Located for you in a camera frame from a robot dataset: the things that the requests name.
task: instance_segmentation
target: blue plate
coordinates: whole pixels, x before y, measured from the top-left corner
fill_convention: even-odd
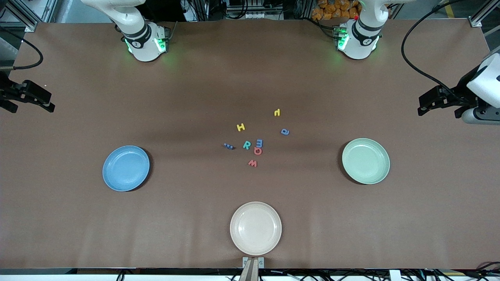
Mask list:
[[[111,152],[102,167],[102,177],[115,191],[131,191],[140,186],[150,172],[150,159],[137,146],[126,145]]]

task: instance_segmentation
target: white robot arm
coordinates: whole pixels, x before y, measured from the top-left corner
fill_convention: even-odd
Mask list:
[[[455,118],[465,123],[500,125],[500,54],[487,57],[450,91],[438,85],[418,100],[419,116],[433,109],[460,106]]]
[[[360,0],[363,6],[358,19],[350,19],[340,25],[346,32],[337,43],[339,51],[355,60],[365,59],[375,50],[379,34],[389,11],[385,4],[404,4],[415,0]]]
[[[167,51],[165,28],[145,22],[135,6],[146,0],[81,0],[106,14],[120,29],[128,51],[141,62],[150,62]]]

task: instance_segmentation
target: plate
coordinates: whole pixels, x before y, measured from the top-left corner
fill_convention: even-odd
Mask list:
[[[246,203],[231,218],[232,241],[250,256],[261,256],[274,249],[280,241],[281,231],[280,216],[266,203]]]
[[[150,172],[150,159],[137,146],[122,146],[107,157],[102,167],[102,177],[115,191],[131,191],[140,186]]]
[[[366,185],[380,183],[391,167],[384,147],[369,138],[349,142],[342,152],[342,164],[351,178]]]

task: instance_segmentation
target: white plate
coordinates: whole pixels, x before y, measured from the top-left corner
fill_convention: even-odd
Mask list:
[[[232,241],[251,256],[261,256],[274,249],[280,241],[281,231],[280,216],[266,203],[246,203],[231,218]]]

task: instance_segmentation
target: brown table surface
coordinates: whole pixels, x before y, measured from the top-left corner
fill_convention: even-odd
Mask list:
[[[498,260],[500,127],[465,124],[451,108],[417,115],[435,84],[401,57],[414,22],[388,21],[361,61],[306,21],[179,23],[169,53],[150,63],[111,24],[40,24],[26,38],[43,64],[10,77],[46,85],[56,107],[0,111],[1,267],[237,267],[245,254],[229,223],[251,201],[281,217],[271,268]],[[407,43],[449,86],[488,52],[465,19],[424,21]],[[23,45],[16,64],[36,59]],[[341,168],[343,146],[361,137],[390,156],[379,184]],[[262,155],[240,148],[257,138]],[[102,168],[125,145],[147,150],[152,171],[116,192]]]

